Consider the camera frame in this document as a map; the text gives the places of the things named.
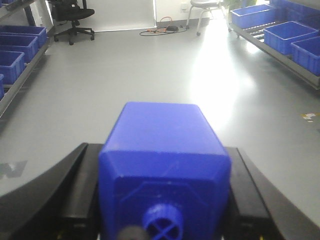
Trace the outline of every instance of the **metal shelf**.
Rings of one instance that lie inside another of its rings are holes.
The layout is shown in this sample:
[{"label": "metal shelf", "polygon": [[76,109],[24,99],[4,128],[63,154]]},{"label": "metal shelf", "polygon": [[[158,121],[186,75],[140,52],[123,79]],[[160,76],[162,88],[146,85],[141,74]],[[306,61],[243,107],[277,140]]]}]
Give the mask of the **metal shelf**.
[{"label": "metal shelf", "polygon": [[35,0],[15,0],[8,5],[0,7],[0,21],[16,13],[17,11],[24,9],[34,1]]},{"label": "metal shelf", "polygon": [[257,46],[259,49],[264,51],[265,53],[269,54],[270,56],[274,57],[278,60],[282,65],[286,66],[289,70],[293,73],[298,75],[308,84],[310,84],[315,89],[320,89],[320,76],[316,76],[307,69],[303,68],[299,64],[292,61],[288,56],[282,55],[280,52],[276,51],[275,49],[271,48],[270,46],[266,45],[264,42],[260,41],[259,39],[254,37],[254,34],[257,31],[267,27],[267,26],[258,26],[249,29],[241,29],[234,24],[230,24],[232,29],[241,37],[248,40],[250,43]]},{"label": "metal shelf", "polygon": [[35,68],[37,63],[40,61],[41,57],[45,54],[46,50],[49,46],[49,39],[45,42],[45,44],[39,49],[37,54],[31,60],[30,63],[27,64],[21,75],[14,82],[13,85],[4,85],[4,87],[10,87],[8,92],[4,95],[4,97],[0,100],[0,117],[5,112],[9,104],[12,102],[22,85],[25,83],[27,78],[29,77],[32,70]]}]

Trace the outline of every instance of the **blue jerry can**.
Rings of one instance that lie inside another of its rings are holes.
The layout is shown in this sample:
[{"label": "blue jerry can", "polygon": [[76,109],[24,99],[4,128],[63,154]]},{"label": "blue jerry can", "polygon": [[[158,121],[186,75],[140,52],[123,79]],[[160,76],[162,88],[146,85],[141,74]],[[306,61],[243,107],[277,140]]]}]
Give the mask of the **blue jerry can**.
[{"label": "blue jerry can", "polygon": [[198,106],[127,103],[99,155],[102,239],[141,226],[153,240],[211,240],[230,171]]}]

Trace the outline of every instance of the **blue storage crate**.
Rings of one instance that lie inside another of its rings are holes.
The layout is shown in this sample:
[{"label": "blue storage crate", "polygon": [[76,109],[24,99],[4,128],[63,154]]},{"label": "blue storage crate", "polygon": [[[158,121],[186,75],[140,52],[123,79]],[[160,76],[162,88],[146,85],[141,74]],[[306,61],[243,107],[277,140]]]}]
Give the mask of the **blue storage crate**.
[{"label": "blue storage crate", "polygon": [[24,52],[0,51],[0,74],[3,84],[13,84],[25,69]]},{"label": "blue storage crate", "polygon": [[0,50],[24,52],[24,62],[29,63],[38,52],[37,37],[0,34]]},{"label": "blue storage crate", "polygon": [[263,32],[265,44],[284,55],[290,55],[292,53],[291,43],[315,37],[319,30],[295,21],[288,21],[266,27]]},{"label": "blue storage crate", "polygon": [[292,60],[320,76],[320,36],[291,43]]},{"label": "blue storage crate", "polygon": [[311,8],[311,7],[308,7],[308,6],[304,6],[302,4],[298,4],[298,3],[295,3],[295,2],[292,2],[292,1],[287,1],[285,6],[288,8],[288,9],[291,9],[291,10],[295,10],[305,16],[314,16],[314,15],[319,15],[320,14],[320,10],[318,9],[314,9],[314,8]]},{"label": "blue storage crate", "polygon": [[276,21],[276,8],[268,4],[248,6],[231,12],[232,23],[241,29],[269,24]]},{"label": "blue storage crate", "polygon": [[303,14],[299,11],[289,9],[289,8],[286,9],[286,20],[287,21],[300,21],[300,20],[303,20],[307,17],[308,16],[306,16],[305,14]]},{"label": "blue storage crate", "polygon": [[2,0],[3,4],[11,4],[13,3],[15,0]]},{"label": "blue storage crate", "polygon": [[319,16],[310,16],[306,17],[303,20],[300,20],[299,23],[311,27],[313,29],[320,30],[320,15]]},{"label": "blue storage crate", "polygon": [[101,239],[138,225],[154,240],[211,240],[230,170],[196,105],[127,103],[99,154]]},{"label": "blue storage crate", "polygon": [[284,8],[286,6],[286,0],[270,0],[270,5]]},{"label": "blue storage crate", "polygon": [[0,74],[0,100],[5,96],[5,89],[4,89],[4,75]]},{"label": "blue storage crate", "polygon": [[282,8],[282,7],[276,8],[275,20],[277,20],[277,21],[286,21],[287,20],[287,11],[285,8]]},{"label": "blue storage crate", "polygon": [[41,48],[47,40],[46,28],[40,26],[0,26],[0,34],[38,37],[39,48]]}]

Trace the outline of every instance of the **stool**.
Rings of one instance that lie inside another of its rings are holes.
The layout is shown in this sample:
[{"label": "stool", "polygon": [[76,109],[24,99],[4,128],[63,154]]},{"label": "stool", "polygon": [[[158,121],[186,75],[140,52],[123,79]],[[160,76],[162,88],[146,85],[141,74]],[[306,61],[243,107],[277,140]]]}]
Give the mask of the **stool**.
[{"label": "stool", "polygon": [[220,2],[221,2],[221,0],[191,0],[191,2],[190,2],[191,3],[191,7],[190,7],[190,10],[189,10],[189,16],[188,16],[188,20],[186,21],[186,26],[185,27],[187,29],[189,28],[189,20],[190,20],[190,15],[191,15],[192,8],[196,7],[196,8],[202,9],[202,11],[200,13],[198,26],[196,28],[196,35],[200,36],[201,32],[199,31],[199,28],[200,28],[200,24],[201,24],[201,20],[202,20],[202,15],[205,12],[210,12],[211,15],[212,15],[212,12],[211,12],[212,10],[221,8]]}]

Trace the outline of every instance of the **gray floor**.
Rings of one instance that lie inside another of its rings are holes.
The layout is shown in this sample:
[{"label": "gray floor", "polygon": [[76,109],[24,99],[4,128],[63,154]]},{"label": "gray floor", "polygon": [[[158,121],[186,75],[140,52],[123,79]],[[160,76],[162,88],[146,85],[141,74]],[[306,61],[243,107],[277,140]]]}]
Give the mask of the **gray floor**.
[{"label": "gray floor", "polygon": [[103,143],[128,101],[192,103],[225,146],[243,148],[320,226],[320,95],[222,19],[202,36],[100,32],[54,42],[0,119],[0,163],[27,161],[29,181],[81,142]]}]

